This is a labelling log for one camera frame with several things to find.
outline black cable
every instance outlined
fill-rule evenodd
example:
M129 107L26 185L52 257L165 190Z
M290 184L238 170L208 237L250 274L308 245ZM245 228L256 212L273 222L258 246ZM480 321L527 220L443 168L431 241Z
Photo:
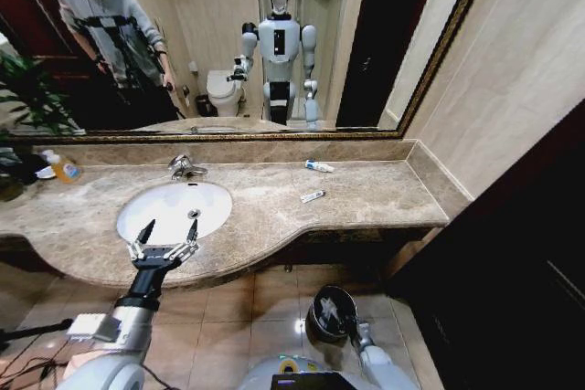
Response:
M13 358L13 359L10 361L10 363L8 363L8 365L7 365L7 366L4 368L4 370L3 370L3 371L2 371L2 373L0 374L0 379L2 379L2 378L5 378L5 373L6 373L6 372L8 372L8 369L9 369L9 368L12 366L12 364L14 364L14 363L16 362L16 360L17 360L18 358L20 358L20 357L23 355L23 353L24 353L24 352L26 352L26 351L28 350L28 348L29 348L30 346L32 346L32 345L35 343L35 341L36 341L36 340L38 340L38 339L40 338L40 336L41 336L41 335L42 335L42 333L40 333L40 334L39 334L39 335L37 335L35 338L33 338L33 340L32 340L32 341L31 341L29 344L27 344L27 347L25 347L25 348L24 348L22 351L20 351L20 353L19 353L17 356L15 356L15 357L14 357L14 358Z
M172 386L170 386L169 384L167 384L167 383L166 383L165 381L163 381L161 378L159 378L158 376L156 376L156 374L155 374L155 373L154 373L152 370L150 370L148 367L146 367L144 364L140 364L140 365L142 366L142 368L143 368L143 369L144 369L146 372L148 372L148 373L149 373L149 374L150 374L150 375L151 375L151 376L154 378L154 380L155 380L155 381L156 381L158 384L162 385L162 386L165 388L165 390L181 390L180 388L177 388L177 387L172 387Z
M4 383L2 383L0 385L0 389L9 388L10 385L14 382L14 380L17 379L19 376L22 376L23 374L29 374L30 372L34 372L37 369L44 369L43 373L40 376L40 379L38 380L39 384L41 383L41 381L43 381L51 373L53 374L53 382L55 382L57 380L57 368L67 366L67 362L58 363L57 361L55 361L55 358L57 357L57 355L59 355L61 353L61 351L63 349L65 349L65 346L67 346L68 344L69 344L69 340L66 340L61 345L61 347L58 348L58 350L55 352L55 354L51 358L47 358L47 357L43 357L43 356L36 356L36 357L30 358L27 361L27 363L18 372L14 372L12 374L0 376L0 378L8 378L8 381L5 381ZM35 364L35 365L28 367L28 365L31 364L33 361L39 361L39 360L41 360L42 363L38 363L38 364Z

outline toilet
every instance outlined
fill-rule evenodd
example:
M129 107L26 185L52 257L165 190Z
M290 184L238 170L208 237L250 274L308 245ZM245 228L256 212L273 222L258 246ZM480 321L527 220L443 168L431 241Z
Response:
M207 94L218 109L218 116L237 116L239 98L242 95L241 81L228 81L230 70L210 70L207 74Z

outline marble countertop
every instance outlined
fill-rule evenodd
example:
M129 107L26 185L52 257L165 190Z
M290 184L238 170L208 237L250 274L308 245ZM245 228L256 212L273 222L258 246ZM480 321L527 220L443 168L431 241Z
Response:
M199 250L171 271L166 286L207 286L231 279L310 230L441 227L448 218L405 161L333 163L332 174L302 163L209 164L193 179L225 187L227 222L198 240ZM34 184L0 205L0 235L20 234L50 265L74 278L128 286L135 274L116 232L118 213L133 196L167 184L161 165L88 166L75 184ZM300 195L326 196L302 204Z
M191 133L192 128L198 132L277 132L286 126L262 119L236 117L188 118L180 121L161 122L147 127L137 128L137 132L178 132Z

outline small tube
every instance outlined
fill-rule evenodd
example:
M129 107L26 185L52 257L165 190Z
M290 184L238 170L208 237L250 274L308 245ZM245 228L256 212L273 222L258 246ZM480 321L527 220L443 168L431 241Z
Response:
M307 160L304 163L305 168L315 169L315 171L320 171L322 173L332 173L335 168L327 163L316 162L315 160Z
M316 200L317 198L320 198L324 195L325 195L325 191L317 191L317 192L313 192L312 194L301 195L301 202L308 203L308 202Z

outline soap bottle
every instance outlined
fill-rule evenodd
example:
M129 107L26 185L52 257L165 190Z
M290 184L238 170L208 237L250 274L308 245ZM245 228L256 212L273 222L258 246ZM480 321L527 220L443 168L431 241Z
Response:
M57 178L65 183L73 183L81 177L81 168L67 158L55 154L53 150L43 151L43 156L55 171Z

